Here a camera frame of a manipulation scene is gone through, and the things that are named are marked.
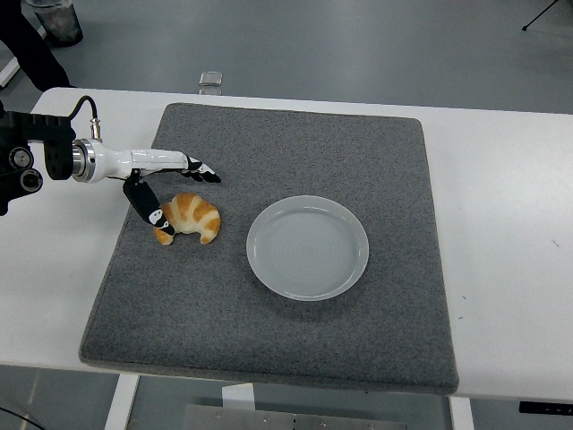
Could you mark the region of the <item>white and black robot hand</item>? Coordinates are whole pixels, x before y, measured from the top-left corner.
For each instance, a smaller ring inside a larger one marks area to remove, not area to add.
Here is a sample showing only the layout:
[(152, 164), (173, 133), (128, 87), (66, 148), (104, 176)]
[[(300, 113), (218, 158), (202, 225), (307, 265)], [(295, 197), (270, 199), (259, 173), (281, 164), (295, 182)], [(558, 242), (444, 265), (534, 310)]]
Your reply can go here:
[(177, 172), (199, 182), (220, 181), (215, 171), (205, 163), (175, 150), (114, 150), (97, 139), (89, 139), (74, 144), (73, 157), (73, 178), (76, 181), (122, 180), (124, 195), (140, 217), (169, 236), (175, 234), (175, 229), (160, 209), (158, 198), (144, 177)]

